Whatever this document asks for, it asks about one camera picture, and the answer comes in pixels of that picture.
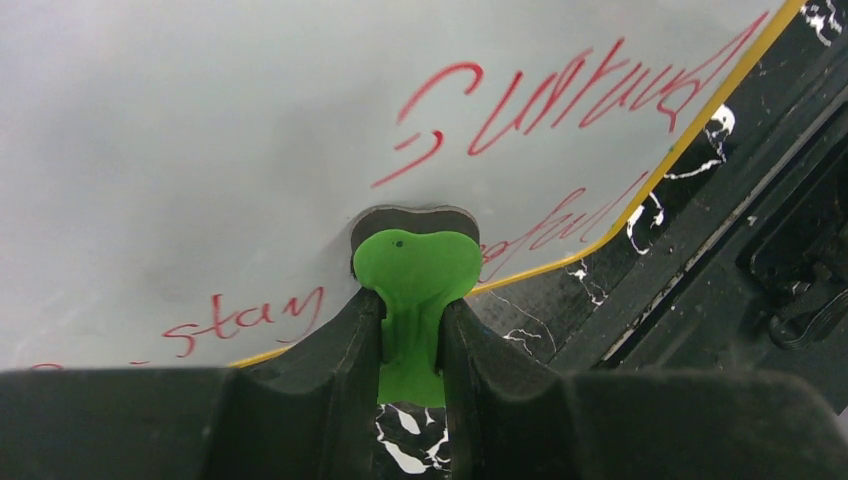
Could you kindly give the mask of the green black whiteboard eraser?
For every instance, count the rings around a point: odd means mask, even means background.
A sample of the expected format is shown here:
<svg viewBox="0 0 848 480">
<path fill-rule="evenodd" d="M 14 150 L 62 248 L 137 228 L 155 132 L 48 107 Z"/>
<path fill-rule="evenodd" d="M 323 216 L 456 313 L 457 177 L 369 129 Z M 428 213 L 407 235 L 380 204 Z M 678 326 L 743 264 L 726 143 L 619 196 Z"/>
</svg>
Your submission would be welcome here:
<svg viewBox="0 0 848 480">
<path fill-rule="evenodd" d="M 444 406 L 441 320 L 478 282 L 478 223 L 455 206 L 378 205 L 353 221 L 350 247 L 353 277 L 385 306 L 378 402 Z"/>
</svg>

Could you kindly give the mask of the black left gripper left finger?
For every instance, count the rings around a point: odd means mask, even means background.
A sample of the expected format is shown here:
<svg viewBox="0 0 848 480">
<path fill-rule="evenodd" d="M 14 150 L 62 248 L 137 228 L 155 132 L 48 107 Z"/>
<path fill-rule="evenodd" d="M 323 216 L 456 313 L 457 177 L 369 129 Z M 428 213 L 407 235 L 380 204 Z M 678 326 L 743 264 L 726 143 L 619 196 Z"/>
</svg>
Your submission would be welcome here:
<svg viewBox="0 0 848 480">
<path fill-rule="evenodd" d="M 369 479 L 380 364 L 359 291 L 286 353 L 244 368 L 1 377 L 5 479 Z"/>
</svg>

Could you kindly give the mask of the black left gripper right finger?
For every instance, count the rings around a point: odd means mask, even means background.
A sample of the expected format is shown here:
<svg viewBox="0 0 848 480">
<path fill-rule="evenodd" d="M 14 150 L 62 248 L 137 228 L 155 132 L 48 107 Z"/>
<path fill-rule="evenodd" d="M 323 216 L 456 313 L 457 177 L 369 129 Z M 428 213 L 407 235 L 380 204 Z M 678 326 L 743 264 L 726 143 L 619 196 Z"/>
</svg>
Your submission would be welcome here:
<svg viewBox="0 0 848 480">
<path fill-rule="evenodd" d="M 558 373 L 462 301 L 440 325 L 456 479 L 843 479 L 824 399 L 770 371 Z"/>
</svg>

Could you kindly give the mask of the orange framed whiteboard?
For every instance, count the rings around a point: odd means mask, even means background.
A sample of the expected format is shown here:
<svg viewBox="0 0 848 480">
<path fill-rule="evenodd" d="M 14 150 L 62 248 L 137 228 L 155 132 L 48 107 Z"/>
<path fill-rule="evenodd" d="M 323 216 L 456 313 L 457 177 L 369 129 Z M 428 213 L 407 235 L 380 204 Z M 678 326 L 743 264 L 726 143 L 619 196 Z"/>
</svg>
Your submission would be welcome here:
<svg viewBox="0 0 848 480">
<path fill-rule="evenodd" d="M 381 204 L 477 287 L 598 249 L 797 1 L 5 1 L 1 366 L 222 365 L 353 295 Z"/>
</svg>

